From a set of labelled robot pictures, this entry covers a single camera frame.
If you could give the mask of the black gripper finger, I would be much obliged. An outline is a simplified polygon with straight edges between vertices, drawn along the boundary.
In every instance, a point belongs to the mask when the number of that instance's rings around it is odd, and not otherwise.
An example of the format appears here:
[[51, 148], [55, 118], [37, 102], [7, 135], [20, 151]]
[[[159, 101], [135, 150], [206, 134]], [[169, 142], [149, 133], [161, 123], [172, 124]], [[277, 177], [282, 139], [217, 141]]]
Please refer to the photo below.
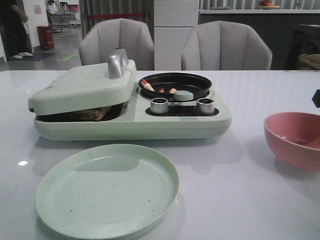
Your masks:
[[320, 89], [317, 89], [312, 97], [312, 102], [316, 108], [320, 108]]

